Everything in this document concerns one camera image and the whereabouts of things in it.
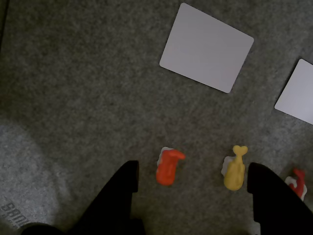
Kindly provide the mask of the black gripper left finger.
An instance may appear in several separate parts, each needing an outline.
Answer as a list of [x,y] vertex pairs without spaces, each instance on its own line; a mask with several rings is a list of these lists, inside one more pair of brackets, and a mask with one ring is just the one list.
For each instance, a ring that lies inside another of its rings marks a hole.
[[68,232],[70,235],[144,235],[141,219],[131,219],[132,195],[138,192],[139,162],[127,161]]

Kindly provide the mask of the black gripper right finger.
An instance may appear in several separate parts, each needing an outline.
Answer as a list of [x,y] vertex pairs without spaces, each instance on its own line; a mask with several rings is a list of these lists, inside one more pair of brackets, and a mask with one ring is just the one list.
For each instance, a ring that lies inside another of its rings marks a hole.
[[262,235],[311,235],[313,212],[271,169],[251,163],[247,191],[253,196],[254,221]]

